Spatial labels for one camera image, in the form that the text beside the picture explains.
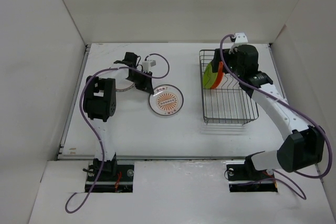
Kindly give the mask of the lime green plate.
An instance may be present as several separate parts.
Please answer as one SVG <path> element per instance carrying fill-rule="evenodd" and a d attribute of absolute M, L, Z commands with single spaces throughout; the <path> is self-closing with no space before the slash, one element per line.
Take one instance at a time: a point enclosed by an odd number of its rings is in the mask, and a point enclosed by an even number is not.
<path fill-rule="evenodd" d="M 212 64 L 209 63 L 204 70 L 203 88 L 204 89 L 215 89 L 217 76 L 218 76 L 218 73 L 213 72 Z"/>

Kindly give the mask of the white plate orange sunburst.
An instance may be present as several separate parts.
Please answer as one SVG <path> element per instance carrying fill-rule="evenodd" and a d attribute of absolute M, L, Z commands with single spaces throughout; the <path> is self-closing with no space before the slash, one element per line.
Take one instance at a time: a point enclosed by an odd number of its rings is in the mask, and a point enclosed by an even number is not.
<path fill-rule="evenodd" d="M 149 108 L 159 116 L 172 116 L 178 113 L 184 104 L 182 91 L 170 84 L 159 85 L 148 98 Z"/>

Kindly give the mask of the white plate teal rim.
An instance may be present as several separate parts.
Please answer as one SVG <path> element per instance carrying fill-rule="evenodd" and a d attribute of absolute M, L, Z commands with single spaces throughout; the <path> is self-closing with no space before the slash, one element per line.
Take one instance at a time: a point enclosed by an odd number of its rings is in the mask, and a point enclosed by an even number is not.
<path fill-rule="evenodd" d="M 134 88 L 135 87 L 135 84 L 134 83 L 126 83 L 126 84 L 124 84 L 124 83 L 118 83 L 117 85 L 116 85 L 116 92 L 126 92 L 126 91 L 129 91 L 129 90 L 131 90 L 132 88 Z"/>

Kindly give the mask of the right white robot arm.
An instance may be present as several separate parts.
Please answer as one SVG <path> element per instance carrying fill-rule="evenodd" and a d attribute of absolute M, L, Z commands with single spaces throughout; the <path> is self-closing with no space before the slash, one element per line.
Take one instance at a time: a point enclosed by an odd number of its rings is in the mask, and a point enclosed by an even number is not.
<path fill-rule="evenodd" d="M 325 132 L 288 104 L 271 77 L 259 70 L 258 58 L 256 47 L 244 44 L 215 49 L 211 62 L 211 72 L 229 74 L 237 80 L 241 89 L 266 112 L 283 138 L 277 150 L 246 156 L 244 175 L 254 179 L 262 170 L 278 168 L 292 173 L 321 162 Z"/>

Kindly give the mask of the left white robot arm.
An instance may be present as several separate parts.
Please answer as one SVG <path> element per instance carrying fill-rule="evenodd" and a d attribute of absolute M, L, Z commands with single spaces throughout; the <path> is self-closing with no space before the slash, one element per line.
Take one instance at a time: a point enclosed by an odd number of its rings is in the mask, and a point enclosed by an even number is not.
<path fill-rule="evenodd" d="M 100 166 L 99 174 L 105 180 L 114 179 L 118 172 L 114 165 L 116 149 L 108 129 L 110 118 L 117 108 L 117 83 L 128 80 L 134 83 L 136 89 L 154 93 L 151 68 L 156 62 L 144 59 L 140 69 L 137 62 L 138 56 L 127 52 L 123 60 L 117 60 L 110 68 L 88 76 L 80 97 L 80 112 L 98 138 L 93 164 Z"/>

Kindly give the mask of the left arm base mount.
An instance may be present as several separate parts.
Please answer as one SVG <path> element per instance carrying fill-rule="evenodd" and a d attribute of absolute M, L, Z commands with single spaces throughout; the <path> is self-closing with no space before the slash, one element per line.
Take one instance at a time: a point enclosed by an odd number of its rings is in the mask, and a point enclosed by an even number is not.
<path fill-rule="evenodd" d="M 116 157 L 111 161 L 104 161 L 100 175 L 98 172 L 101 161 L 93 159 L 87 168 L 82 171 L 86 173 L 85 192 L 88 193 L 93 186 L 92 193 L 132 193 L 134 179 L 134 165 L 120 164 Z"/>

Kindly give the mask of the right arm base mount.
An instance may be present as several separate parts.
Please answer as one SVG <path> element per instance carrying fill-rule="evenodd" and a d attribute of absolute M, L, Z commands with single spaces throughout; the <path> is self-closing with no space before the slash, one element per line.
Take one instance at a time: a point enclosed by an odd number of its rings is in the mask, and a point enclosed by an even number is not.
<path fill-rule="evenodd" d="M 244 161 L 226 162 L 225 177 L 231 193 L 277 193 L 274 175 L 265 170 L 250 170 Z"/>

